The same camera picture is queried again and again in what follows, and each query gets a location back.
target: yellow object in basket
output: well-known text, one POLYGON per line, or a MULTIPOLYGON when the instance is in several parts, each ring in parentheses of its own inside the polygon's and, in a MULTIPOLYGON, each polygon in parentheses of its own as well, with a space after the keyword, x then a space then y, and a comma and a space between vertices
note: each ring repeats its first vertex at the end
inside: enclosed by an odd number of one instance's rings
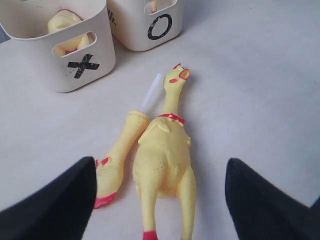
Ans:
MULTIPOLYGON (((81 22, 81 18, 74 12, 69 10, 61 10, 54 15, 48 22, 48 33, 55 33, 71 25, 81 22)), ((67 42, 61 43, 54 48, 54 53, 57 56, 64 56, 66 52, 73 52, 78 49, 82 49, 89 45, 89 38, 87 34, 83 34, 67 42)))

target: white plastic stick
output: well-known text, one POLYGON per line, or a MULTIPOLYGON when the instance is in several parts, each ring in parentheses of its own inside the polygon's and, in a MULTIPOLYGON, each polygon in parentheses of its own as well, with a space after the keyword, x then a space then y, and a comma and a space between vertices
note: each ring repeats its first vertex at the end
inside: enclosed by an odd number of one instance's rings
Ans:
POLYGON ((155 90, 157 89, 157 86, 158 84, 161 82, 162 80, 162 75, 161 73, 158 73, 149 89, 149 91, 147 92, 144 100, 143 100, 143 103, 139 109, 140 112, 142 113, 146 113, 146 110, 147 110, 147 106, 148 106, 148 103, 150 102, 152 96, 154 95, 155 93, 155 90))

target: basket handle hole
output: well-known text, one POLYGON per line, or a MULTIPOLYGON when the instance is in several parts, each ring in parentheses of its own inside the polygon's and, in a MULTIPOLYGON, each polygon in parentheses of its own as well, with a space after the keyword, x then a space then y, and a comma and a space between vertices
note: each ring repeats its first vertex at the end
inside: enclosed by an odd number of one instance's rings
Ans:
POLYGON ((56 45, 52 52, 56 57, 63 58, 92 46, 96 41, 97 35, 91 31, 56 45))

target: black o mark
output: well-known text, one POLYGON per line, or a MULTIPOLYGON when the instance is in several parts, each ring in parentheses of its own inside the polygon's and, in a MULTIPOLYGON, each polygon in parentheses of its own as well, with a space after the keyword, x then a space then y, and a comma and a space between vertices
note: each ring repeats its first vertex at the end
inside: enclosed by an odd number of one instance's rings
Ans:
POLYGON ((158 40, 163 38, 165 35, 167 35, 167 33, 170 31, 172 27, 172 17, 169 14, 163 14, 161 16, 158 16, 150 25, 149 30, 148 30, 148 38, 151 40, 158 40), (152 30, 154 29, 156 23, 162 19, 162 18, 167 18, 168 19, 168 26, 166 27, 166 30, 164 31, 164 33, 162 33, 159 36, 153 36, 152 35, 152 30))

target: white floor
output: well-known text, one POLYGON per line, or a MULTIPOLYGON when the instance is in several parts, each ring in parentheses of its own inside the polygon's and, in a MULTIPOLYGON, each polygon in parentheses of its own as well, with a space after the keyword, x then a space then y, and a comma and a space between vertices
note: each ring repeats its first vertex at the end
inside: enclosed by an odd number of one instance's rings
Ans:
MULTIPOLYGON (((12 40, 0 44, 0 209, 81 157, 103 157, 155 75, 178 63, 191 69, 180 115, 198 185, 193 239, 238 239, 224 196, 230 157, 311 205, 320 194, 319 13, 318 0, 185 0, 178 38, 146 52, 115 41, 112 73, 66 94, 35 79, 12 40)), ((117 201, 92 213, 85 240, 142 239, 132 159, 117 201)), ((156 207, 159 239, 180 239, 178 201, 156 207)))

